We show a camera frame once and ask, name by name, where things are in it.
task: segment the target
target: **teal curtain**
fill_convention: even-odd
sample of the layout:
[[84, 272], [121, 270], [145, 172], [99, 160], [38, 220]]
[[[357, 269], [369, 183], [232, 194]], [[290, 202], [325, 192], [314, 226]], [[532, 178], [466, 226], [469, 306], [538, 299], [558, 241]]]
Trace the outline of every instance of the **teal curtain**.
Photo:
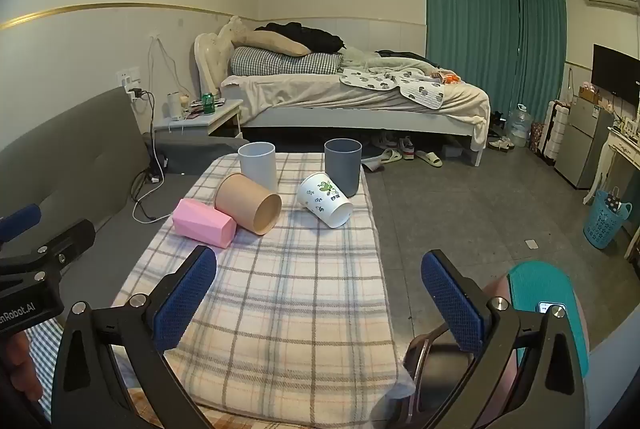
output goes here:
[[545, 120], [558, 97], [566, 54], [564, 0], [520, 0], [520, 54], [514, 104], [524, 104], [535, 122]]
[[427, 58], [508, 112], [518, 63], [518, 0], [427, 0]]

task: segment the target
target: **green can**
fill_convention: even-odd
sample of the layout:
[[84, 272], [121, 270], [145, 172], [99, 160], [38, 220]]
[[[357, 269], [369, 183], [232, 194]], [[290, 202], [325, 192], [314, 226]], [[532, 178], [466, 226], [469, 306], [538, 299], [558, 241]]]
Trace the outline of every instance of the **green can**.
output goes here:
[[202, 95], [202, 110], [204, 114], [213, 114], [216, 108], [213, 105], [213, 95], [205, 93]]

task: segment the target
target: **brown paper cup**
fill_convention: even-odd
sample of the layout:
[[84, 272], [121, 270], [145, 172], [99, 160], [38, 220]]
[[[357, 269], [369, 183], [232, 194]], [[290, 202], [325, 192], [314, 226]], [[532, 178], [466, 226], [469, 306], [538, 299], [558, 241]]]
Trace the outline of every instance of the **brown paper cup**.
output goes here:
[[282, 199], [244, 174], [233, 173], [220, 182], [213, 206], [234, 218], [241, 227], [263, 235], [278, 221]]

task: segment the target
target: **sofa armrest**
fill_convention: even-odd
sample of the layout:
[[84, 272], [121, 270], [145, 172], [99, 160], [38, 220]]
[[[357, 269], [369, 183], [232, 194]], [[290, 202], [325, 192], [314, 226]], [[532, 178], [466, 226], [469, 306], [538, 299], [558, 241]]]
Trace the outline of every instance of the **sofa armrest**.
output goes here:
[[[145, 133], [143, 138], [150, 146], [151, 135]], [[156, 131], [156, 151], [163, 153], [168, 159], [167, 173], [199, 176], [213, 160], [226, 154], [237, 153], [238, 149], [247, 143], [241, 138], [186, 136]]]

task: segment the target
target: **wall socket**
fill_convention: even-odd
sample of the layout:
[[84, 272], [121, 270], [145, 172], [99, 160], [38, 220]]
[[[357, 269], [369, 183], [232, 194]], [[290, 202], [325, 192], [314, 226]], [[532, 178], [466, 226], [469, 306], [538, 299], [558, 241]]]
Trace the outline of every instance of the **wall socket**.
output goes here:
[[140, 68], [127, 68], [116, 72], [116, 80], [118, 85], [122, 86], [126, 91], [132, 91], [134, 88], [140, 88]]

